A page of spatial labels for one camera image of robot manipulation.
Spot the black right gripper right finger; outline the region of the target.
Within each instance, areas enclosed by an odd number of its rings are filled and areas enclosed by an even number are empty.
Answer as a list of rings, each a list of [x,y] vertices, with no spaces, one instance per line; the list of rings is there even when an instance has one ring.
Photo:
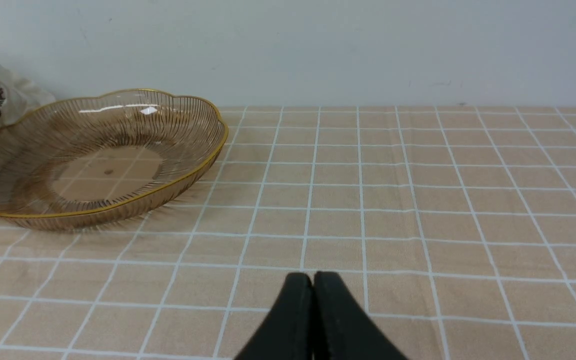
[[[341,276],[318,271],[313,278],[315,360],[406,360],[352,296]]]

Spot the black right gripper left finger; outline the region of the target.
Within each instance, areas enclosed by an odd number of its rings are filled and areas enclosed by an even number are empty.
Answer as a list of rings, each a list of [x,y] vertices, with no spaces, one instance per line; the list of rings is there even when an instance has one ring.
[[[311,360],[312,284],[304,273],[289,273],[269,312],[236,360]]]

